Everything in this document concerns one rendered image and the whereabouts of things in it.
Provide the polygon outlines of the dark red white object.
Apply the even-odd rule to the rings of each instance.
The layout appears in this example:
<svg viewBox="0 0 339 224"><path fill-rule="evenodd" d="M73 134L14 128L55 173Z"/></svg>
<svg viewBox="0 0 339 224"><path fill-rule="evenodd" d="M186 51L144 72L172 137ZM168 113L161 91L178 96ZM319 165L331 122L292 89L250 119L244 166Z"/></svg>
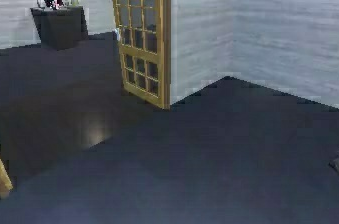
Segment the dark red white object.
<svg viewBox="0 0 339 224"><path fill-rule="evenodd" d="M79 0L36 0L41 9L59 10L64 7L73 7L79 4Z"/></svg>

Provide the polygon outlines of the black cabinet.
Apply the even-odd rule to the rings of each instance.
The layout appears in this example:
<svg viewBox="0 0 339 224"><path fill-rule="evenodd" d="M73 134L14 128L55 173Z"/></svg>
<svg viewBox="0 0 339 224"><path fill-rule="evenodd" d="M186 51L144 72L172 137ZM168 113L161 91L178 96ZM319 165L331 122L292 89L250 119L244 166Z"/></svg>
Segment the black cabinet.
<svg viewBox="0 0 339 224"><path fill-rule="evenodd" d="M59 10L30 9L41 44L65 50L88 38L84 8L68 6Z"/></svg>

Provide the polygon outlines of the wooden glass-paned room door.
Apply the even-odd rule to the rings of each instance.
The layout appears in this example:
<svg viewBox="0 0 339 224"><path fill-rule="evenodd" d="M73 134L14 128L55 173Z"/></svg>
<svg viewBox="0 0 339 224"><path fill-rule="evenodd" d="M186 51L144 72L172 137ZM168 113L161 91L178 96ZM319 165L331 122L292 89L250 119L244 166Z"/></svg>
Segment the wooden glass-paned room door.
<svg viewBox="0 0 339 224"><path fill-rule="evenodd" d="M113 0L123 88L170 108L171 0Z"/></svg>

